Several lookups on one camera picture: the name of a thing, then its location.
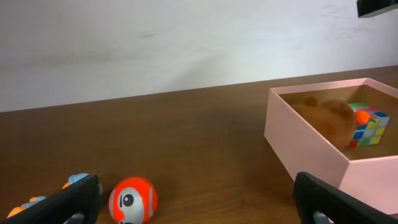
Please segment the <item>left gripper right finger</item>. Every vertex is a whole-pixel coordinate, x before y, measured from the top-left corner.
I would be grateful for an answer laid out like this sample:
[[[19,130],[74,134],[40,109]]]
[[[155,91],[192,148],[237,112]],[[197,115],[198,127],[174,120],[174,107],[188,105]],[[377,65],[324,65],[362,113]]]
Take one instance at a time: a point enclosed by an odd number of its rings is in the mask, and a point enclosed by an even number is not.
[[[296,175],[293,198],[300,221],[316,223],[397,224],[397,219],[342,192],[308,172]]]

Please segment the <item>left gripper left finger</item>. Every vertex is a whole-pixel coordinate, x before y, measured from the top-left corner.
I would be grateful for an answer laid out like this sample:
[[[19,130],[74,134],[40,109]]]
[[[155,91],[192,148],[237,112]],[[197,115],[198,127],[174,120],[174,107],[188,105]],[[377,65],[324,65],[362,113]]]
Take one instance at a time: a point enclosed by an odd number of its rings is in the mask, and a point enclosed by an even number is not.
[[[56,194],[33,197],[13,208],[3,224],[96,223],[101,210],[101,184],[97,175],[76,174]]]

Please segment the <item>brown plush animal toy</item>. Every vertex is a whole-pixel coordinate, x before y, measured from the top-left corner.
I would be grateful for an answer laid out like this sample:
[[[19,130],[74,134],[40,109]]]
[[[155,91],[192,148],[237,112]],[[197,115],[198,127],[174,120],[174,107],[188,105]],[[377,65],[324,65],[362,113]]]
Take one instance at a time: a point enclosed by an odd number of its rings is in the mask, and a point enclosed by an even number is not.
[[[343,100],[326,100],[308,96],[292,108],[339,151],[349,146],[355,131],[374,119],[366,111],[354,111]]]

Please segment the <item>multicolour puzzle cube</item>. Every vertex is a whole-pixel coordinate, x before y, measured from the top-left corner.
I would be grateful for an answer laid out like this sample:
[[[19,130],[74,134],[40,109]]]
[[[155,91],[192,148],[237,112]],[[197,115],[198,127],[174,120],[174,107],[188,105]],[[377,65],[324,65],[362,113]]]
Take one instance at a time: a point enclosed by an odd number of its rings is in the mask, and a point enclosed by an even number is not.
[[[354,132],[348,147],[363,147],[378,144],[381,140],[390,116],[364,103],[350,103],[358,128]]]

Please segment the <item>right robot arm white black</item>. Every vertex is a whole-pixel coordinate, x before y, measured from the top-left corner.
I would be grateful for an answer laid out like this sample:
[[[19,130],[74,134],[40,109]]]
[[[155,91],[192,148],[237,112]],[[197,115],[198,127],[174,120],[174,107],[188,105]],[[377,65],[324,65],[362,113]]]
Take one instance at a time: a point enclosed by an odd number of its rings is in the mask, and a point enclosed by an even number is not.
[[[357,0],[359,18],[374,17],[397,9],[397,0]]]

